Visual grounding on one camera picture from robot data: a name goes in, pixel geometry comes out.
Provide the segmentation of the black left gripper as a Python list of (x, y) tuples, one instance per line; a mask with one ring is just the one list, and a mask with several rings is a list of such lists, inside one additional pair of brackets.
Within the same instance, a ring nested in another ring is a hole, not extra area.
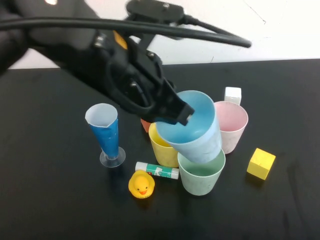
[(195, 110), (166, 80), (157, 55), (114, 30), (99, 31), (94, 49), (91, 88), (147, 122), (188, 124)]

